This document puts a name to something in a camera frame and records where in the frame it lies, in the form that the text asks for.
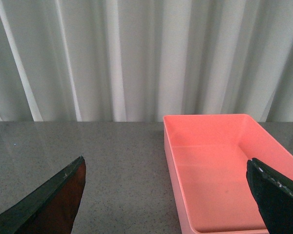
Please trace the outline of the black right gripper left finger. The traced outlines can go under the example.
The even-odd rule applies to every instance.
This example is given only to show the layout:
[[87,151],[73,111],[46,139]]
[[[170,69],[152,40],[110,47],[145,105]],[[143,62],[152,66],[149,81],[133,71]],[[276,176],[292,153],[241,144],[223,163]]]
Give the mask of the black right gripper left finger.
[[0,214],[0,234],[69,234],[85,187],[86,165],[80,156]]

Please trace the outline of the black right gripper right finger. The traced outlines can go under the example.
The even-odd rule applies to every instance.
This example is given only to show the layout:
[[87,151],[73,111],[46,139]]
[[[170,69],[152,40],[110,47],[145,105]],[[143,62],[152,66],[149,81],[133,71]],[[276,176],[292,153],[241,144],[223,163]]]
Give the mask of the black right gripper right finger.
[[247,162],[247,182],[271,234],[293,234],[293,180],[264,162]]

